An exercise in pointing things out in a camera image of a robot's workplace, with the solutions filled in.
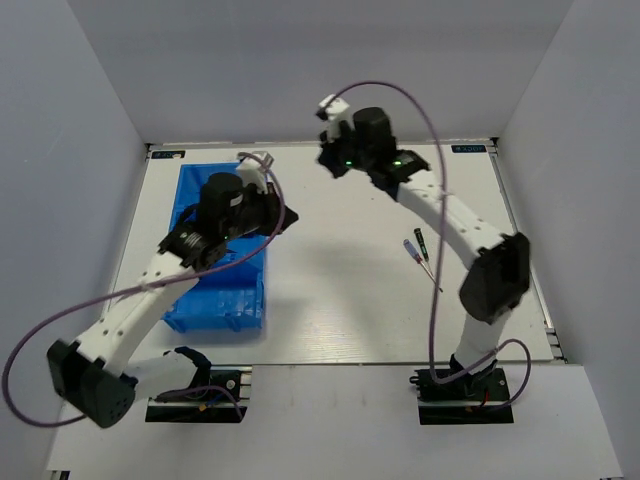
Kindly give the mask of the green black precision screwdriver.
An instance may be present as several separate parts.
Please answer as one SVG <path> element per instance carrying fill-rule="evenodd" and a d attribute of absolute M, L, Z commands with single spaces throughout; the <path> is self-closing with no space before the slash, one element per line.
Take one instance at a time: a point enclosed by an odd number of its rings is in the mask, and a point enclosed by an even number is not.
<path fill-rule="evenodd" d="M 422 230 L 420 228 L 415 228 L 414 236 L 416 238 L 416 241 L 418 243 L 418 246 L 424 261 L 428 263 L 430 261 L 430 257 L 429 257 L 429 252 L 426 246 L 426 242 L 425 242 Z"/>

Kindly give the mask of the blue red precision screwdriver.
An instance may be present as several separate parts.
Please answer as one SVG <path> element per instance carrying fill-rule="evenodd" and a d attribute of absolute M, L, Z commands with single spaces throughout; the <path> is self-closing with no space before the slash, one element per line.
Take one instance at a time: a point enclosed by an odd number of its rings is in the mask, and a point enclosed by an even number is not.
<path fill-rule="evenodd" d="M 410 240 L 405 239 L 403 241 L 403 246 L 405 250 L 408 252 L 408 254 L 410 255 L 410 257 L 424 270 L 424 272 L 427 274 L 430 280 L 433 283 L 436 283 L 435 276 L 432 273 L 430 267 L 428 266 L 427 262 L 421 257 L 421 254 L 418 252 L 418 250 L 413 245 L 413 243 Z"/>

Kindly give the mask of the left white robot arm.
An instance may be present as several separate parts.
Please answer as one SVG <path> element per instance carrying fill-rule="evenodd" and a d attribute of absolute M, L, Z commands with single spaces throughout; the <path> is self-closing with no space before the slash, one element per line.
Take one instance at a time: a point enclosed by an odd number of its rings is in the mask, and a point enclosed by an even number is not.
<path fill-rule="evenodd" d="M 211 175 L 198 202 L 183 210 L 159 243 L 138 286 L 72 342 L 58 340 L 49 348 L 56 393 L 101 428 L 115 425 L 140 400 L 205 396 L 211 363 L 194 349 L 176 347 L 149 361 L 129 361 L 169 308 L 220 263 L 230 241 L 251 234 L 272 238 L 298 220 L 275 187 L 231 173 Z"/>

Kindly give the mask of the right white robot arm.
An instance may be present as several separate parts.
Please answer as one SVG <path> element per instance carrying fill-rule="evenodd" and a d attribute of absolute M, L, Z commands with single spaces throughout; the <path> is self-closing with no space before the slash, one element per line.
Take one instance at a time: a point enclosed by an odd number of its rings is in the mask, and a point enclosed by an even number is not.
<path fill-rule="evenodd" d="M 340 98 L 327 97 L 316 112 L 325 122 L 319 164 L 334 177 L 350 170 L 416 214 L 439 234 L 467 270 L 459 288 L 466 317 L 449 370 L 430 371 L 431 385 L 451 388 L 472 399 L 484 391 L 505 343 L 504 326 L 530 288 L 530 242 L 486 223 L 456 196 L 446 192 L 443 176 L 412 150 L 401 149 L 391 121 L 379 107 L 351 113 Z"/>

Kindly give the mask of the right blue logo sticker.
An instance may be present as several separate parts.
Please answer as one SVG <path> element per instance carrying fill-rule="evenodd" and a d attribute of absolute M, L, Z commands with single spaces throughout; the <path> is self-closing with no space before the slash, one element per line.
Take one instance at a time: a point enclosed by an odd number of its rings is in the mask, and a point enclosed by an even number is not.
<path fill-rule="evenodd" d="M 456 154 L 475 154 L 475 153 L 486 153 L 487 148 L 482 144 L 460 144 L 460 145 L 452 145 L 451 150 Z"/>

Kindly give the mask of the blue logo sticker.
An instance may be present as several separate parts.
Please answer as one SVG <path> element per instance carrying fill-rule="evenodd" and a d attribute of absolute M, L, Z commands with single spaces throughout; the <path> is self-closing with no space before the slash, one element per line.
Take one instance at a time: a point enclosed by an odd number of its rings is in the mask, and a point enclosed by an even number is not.
<path fill-rule="evenodd" d="M 460 145 L 452 145 L 451 150 L 456 154 L 475 154 L 475 153 L 486 153 L 487 148 L 482 144 L 460 144 Z"/>
<path fill-rule="evenodd" d="M 186 155 L 185 150 L 153 151 L 152 159 L 182 159 Z"/>

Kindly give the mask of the blue three-compartment bin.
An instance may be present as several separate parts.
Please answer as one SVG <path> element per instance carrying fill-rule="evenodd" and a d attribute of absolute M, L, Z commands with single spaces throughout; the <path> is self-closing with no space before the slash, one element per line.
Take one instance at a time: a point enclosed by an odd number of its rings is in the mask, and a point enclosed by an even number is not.
<path fill-rule="evenodd" d="M 233 163 L 187 164 L 180 168 L 169 227 L 199 200 L 201 188 L 216 173 L 233 173 Z M 266 253 L 221 273 L 203 277 L 177 300 L 163 320 L 174 331 L 260 329 L 264 323 Z"/>

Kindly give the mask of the left blue logo sticker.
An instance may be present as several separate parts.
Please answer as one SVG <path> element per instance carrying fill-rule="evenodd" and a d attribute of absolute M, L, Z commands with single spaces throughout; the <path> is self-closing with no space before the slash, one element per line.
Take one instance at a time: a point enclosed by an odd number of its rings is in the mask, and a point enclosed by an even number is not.
<path fill-rule="evenodd" d="M 186 155 L 185 150 L 153 151 L 152 159 L 182 159 Z"/>

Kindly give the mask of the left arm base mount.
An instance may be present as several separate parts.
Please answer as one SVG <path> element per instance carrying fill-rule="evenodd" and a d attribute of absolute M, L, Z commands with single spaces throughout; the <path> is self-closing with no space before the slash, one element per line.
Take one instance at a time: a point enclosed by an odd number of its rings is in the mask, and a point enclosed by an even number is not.
<path fill-rule="evenodd" d="M 159 394 L 146 407 L 147 423 L 236 424 L 247 413 L 252 384 L 251 367 L 214 366 L 189 347 L 175 353 L 196 368 L 190 384 L 182 390 Z"/>

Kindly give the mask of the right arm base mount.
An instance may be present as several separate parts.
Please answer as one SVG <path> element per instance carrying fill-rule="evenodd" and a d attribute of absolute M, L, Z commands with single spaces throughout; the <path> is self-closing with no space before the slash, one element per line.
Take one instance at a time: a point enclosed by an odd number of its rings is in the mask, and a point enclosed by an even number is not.
<path fill-rule="evenodd" d="M 513 424 L 506 375 L 495 368 L 471 383 L 464 378 L 436 384 L 428 369 L 416 370 L 409 383 L 417 393 L 421 426 Z"/>

